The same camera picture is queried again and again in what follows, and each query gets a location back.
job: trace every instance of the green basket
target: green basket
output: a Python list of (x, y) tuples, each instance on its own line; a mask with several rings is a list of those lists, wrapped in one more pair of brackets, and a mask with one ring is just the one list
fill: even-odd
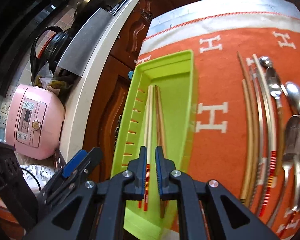
[[(157, 85), (161, 91), (166, 156), (174, 161), (177, 169), (187, 171), (198, 96), (198, 74), (193, 57), (192, 50), (185, 50), (136, 67), (122, 115), (111, 176), (126, 170), (128, 162), (139, 156), (149, 85)], [(154, 153), (157, 147), (155, 105), (153, 109), (152, 146), (147, 149), (151, 154), (148, 211), (143, 211), (143, 207), (139, 209), (137, 201), (128, 201), (124, 220), (124, 228), (141, 240), (159, 239), (163, 228), (170, 229), (177, 211), (176, 201), (169, 201), (165, 217), (160, 218)]]

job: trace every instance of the tiled wall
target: tiled wall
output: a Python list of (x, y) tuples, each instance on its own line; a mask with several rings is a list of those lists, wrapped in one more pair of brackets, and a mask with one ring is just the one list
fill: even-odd
[[(71, 27), (73, 23), (73, 16), (74, 16), (75, 9), (72, 7), (66, 7), (55, 19), (53, 19), (49, 25), (57, 25), (62, 30), (66, 30)], [(36, 53), (37, 55), (43, 48), (44, 44), (48, 41), (48, 39), (54, 34), (52, 31), (48, 31), (44, 33), (39, 41), (37, 42), (36, 46)], [(11, 100), (11, 93), (10, 89), (14, 90), (18, 87), (18, 85), (24, 84), (24, 85), (30, 85), (31, 84), (31, 67), (30, 67), (30, 48), (28, 49), (27, 53), (21, 60), (19, 67), (12, 79), (12, 82), (10, 84), (10, 88), (8, 91), (8, 94), (6, 98), (3, 98), (0, 96), (0, 139), (4, 139), (5, 134), (5, 125), (4, 125), (4, 118), (7, 117), (6, 113), (1, 112), (1, 107), (4, 105), (9, 106), (10, 100)]]

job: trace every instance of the white counter edge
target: white counter edge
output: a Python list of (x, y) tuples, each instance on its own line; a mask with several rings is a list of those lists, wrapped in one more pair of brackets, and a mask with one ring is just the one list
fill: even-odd
[(129, 0), (115, 15), (94, 49), (82, 78), (66, 102), (66, 116), (59, 147), (66, 162), (82, 149), (90, 106), (102, 69), (122, 26), (138, 1)]

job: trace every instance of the power socket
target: power socket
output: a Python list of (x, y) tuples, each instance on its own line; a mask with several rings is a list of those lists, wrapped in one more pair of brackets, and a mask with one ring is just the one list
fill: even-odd
[(9, 86), (6, 98), (9, 99), (9, 100), (12, 100), (12, 97), (13, 97), (14, 93), (16, 92), (16, 90), (17, 90), (16, 87)]
[(8, 99), (4, 99), (1, 104), (0, 112), (8, 114), (10, 108), (11, 101)]
[(7, 124), (8, 115), (0, 112), (0, 127), (5, 129)]

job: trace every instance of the black cable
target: black cable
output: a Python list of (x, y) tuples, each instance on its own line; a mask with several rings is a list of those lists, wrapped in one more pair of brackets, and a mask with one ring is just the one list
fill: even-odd
[(32, 176), (32, 178), (34, 178), (35, 182), (38, 184), (39, 191), (41, 191), (40, 183), (37, 180), (37, 178), (30, 171), (28, 171), (27, 169), (25, 169), (25, 168), (21, 168), (21, 169), (24, 170), (24, 171), (26, 171), (26, 172), (28, 172)]

